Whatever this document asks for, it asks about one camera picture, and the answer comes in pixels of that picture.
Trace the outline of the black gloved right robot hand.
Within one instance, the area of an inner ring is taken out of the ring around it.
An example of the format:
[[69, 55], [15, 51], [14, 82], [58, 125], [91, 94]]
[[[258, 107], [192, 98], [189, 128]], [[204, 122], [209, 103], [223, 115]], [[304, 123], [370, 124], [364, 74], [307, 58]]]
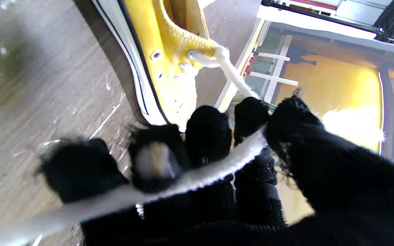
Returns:
[[81, 223], [88, 246], [394, 246], [394, 163], [328, 132], [297, 96], [274, 113], [248, 97], [226, 114], [200, 106], [186, 123], [131, 134], [131, 180], [100, 138], [64, 140], [39, 168], [64, 204], [122, 185], [159, 192], [210, 166], [265, 127], [268, 146], [233, 175]]

